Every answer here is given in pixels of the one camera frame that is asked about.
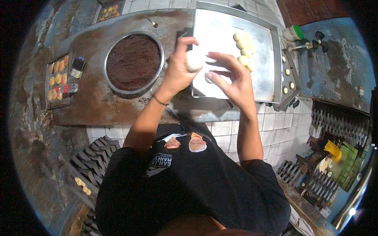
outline metal tray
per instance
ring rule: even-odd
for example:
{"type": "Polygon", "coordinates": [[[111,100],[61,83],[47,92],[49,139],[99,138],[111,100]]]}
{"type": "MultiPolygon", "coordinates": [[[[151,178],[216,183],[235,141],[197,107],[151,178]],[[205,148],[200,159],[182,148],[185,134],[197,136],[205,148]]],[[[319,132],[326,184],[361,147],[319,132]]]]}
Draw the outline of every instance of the metal tray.
{"type": "MultiPolygon", "coordinates": [[[[205,57],[209,51],[232,54],[235,58],[240,56],[232,36],[241,31],[252,36],[256,47],[256,53],[252,55],[256,70],[251,73],[255,100],[280,103],[282,59],[277,27],[234,8],[197,2],[193,36],[200,45],[193,46],[193,50],[203,55],[204,61],[214,62],[205,57]]],[[[220,88],[205,81],[204,75],[209,70],[226,69],[204,64],[193,80],[192,96],[228,99],[220,88]]]]}
{"type": "Polygon", "coordinates": [[[53,88],[55,88],[55,87],[58,86],[57,83],[55,83],[53,86],[50,86],[50,84],[49,84],[50,77],[51,76],[55,77],[58,74],[58,72],[53,72],[52,74],[50,74],[49,73],[49,66],[51,64],[55,64],[56,62],[59,62],[59,61],[63,60],[65,56],[68,56],[68,65],[60,73],[62,75],[65,74],[65,73],[67,73],[67,84],[73,83],[73,82],[77,81],[76,78],[74,78],[74,77],[71,76],[71,65],[72,65],[72,57],[73,57],[73,53],[72,52],[65,53],[64,55],[60,55],[53,62],[48,63],[47,66],[46,66],[46,78],[45,78],[45,102],[46,102],[46,109],[47,110],[51,110],[51,109],[62,107],[62,106],[67,106],[67,105],[70,104],[70,95],[69,94],[63,94],[62,100],[54,99],[52,101],[49,101],[48,98],[47,98],[47,93],[51,89],[53,89],[53,88]]]}
{"type": "Polygon", "coordinates": [[[291,57],[291,54],[289,52],[289,49],[282,50],[283,56],[286,58],[286,62],[282,63],[282,76],[284,81],[282,82],[282,90],[284,87],[288,89],[288,93],[284,94],[281,90],[281,103],[280,104],[273,104],[273,109],[275,111],[281,111],[285,109],[285,107],[289,104],[291,100],[295,98],[301,91],[301,85],[299,84],[297,69],[295,68],[295,64],[293,61],[293,58],[291,57]],[[290,74],[286,75],[285,70],[289,69],[290,74]],[[290,83],[294,83],[294,88],[290,88],[290,83]]]}

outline rusty metal table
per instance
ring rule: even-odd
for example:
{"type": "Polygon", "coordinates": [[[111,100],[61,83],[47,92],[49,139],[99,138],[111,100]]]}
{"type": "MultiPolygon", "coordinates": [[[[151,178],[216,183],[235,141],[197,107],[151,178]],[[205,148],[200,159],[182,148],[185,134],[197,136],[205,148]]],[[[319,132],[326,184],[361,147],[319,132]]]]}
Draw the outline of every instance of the rusty metal table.
{"type": "MultiPolygon", "coordinates": [[[[165,63],[152,86],[155,91],[164,77],[167,59],[175,50],[176,38],[193,26],[194,12],[192,9],[162,9],[130,13],[91,25],[59,44],[54,57],[72,51],[74,58],[83,57],[86,64],[71,105],[53,110],[55,124],[132,124],[150,100],[151,93],[146,90],[144,94],[121,98],[112,92],[105,81],[104,71],[104,60],[109,49],[128,32],[146,31],[156,36],[163,45],[165,63]],[[152,27],[142,14],[158,22],[158,28],[152,27]]],[[[239,120],[239,111],[230,109],[224,100],[192,98],[189,88],[178,93],[171,103],[174,111],[186,113],[196,122],[239,120]]],[[[160,121],[177,122],[167,110],[160,121]]]]}

